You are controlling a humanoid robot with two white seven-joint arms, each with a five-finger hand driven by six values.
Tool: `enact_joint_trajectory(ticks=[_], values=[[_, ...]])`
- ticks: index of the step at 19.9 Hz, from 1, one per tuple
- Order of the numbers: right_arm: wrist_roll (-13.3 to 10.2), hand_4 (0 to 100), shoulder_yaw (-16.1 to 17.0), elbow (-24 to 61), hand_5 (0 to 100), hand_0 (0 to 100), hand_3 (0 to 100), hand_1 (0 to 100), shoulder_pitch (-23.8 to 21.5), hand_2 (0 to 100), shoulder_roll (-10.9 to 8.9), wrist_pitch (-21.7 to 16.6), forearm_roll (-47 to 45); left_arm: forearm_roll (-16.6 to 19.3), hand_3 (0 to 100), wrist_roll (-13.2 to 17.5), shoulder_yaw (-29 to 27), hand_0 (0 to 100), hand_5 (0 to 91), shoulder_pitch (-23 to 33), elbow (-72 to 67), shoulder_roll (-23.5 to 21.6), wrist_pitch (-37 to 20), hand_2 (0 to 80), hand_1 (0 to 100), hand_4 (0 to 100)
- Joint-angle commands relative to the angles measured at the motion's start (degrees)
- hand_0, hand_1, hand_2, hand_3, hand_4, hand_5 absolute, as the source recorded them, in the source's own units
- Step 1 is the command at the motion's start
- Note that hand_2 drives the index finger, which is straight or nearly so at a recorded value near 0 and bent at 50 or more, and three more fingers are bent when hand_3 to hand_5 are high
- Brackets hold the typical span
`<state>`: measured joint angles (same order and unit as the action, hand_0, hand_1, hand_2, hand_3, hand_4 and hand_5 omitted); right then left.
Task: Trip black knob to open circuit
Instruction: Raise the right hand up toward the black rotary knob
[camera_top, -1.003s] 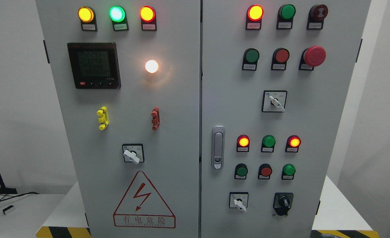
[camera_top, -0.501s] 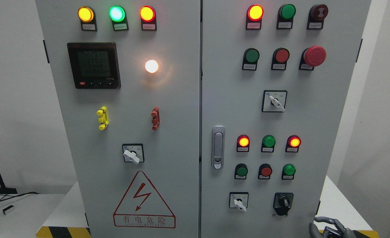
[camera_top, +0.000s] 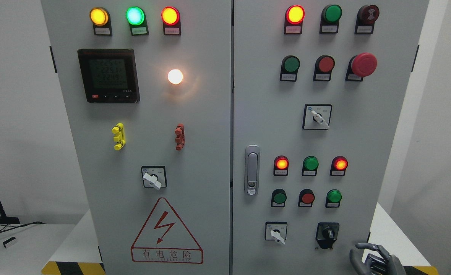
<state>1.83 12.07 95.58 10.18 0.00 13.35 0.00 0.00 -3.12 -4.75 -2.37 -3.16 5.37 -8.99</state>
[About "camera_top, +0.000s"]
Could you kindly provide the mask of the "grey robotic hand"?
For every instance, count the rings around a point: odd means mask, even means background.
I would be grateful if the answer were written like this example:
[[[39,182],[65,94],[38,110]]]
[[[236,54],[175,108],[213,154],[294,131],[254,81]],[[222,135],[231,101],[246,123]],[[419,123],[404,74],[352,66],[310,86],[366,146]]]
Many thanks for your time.
[[[350,262],[358,275],[406,275],[399,258],[391,255],[383,246],[371,243],[358,243],[357,249],[370,249],[378,252],[381,257],[368,254],[365,262],[358,259],[359,254],[355,249],[350,249]]]

